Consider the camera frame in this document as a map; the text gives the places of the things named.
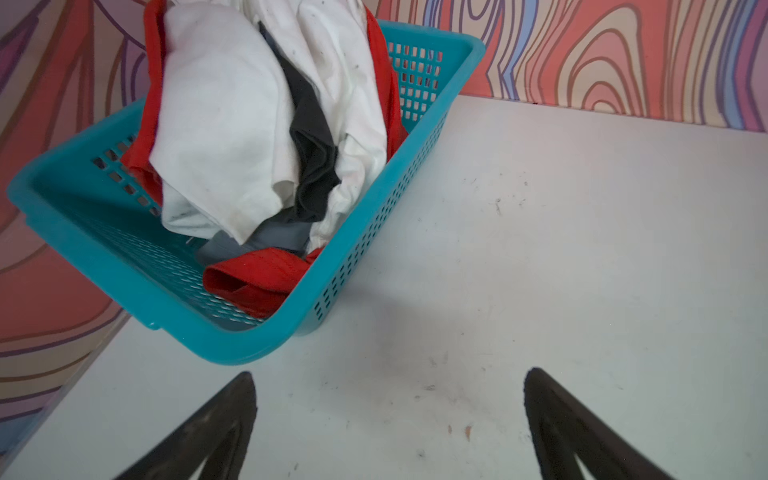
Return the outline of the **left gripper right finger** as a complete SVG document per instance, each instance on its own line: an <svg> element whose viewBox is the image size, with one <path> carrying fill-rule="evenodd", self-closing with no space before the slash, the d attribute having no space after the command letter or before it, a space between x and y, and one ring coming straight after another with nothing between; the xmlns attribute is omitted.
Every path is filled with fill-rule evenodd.
<svg viewBox="0 0 768 480"><path fill-rule="evenodd" d="M524 381L524 406L544 479L668 479L541 368Z"/></svg>

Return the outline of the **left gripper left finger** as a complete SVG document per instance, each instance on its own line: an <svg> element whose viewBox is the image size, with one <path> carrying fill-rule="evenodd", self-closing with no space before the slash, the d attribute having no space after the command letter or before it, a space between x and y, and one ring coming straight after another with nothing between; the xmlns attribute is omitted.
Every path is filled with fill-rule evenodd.
<svg viewBox="0 0 768 480"><path fill-rule="evenodd" d="M252 375L243 371L120 479L237 479L256 420Z"/></svg>

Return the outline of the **teal plastic laundry basket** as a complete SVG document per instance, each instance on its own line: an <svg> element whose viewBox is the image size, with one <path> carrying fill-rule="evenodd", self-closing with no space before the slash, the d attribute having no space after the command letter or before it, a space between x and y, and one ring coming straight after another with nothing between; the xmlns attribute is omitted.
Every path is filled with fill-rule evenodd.
<svg viewBox="0 0 768 480"><path fill-rule="evenodd" d="M383 21L406 140L323 249L305 259L262 250L220 265L165 229L158 204L122 164L136 101L23 167L10 202L54 250L145 326L224 365L262 358L315 330L430 155L449 109L480 64L481 40Z"/></svg>

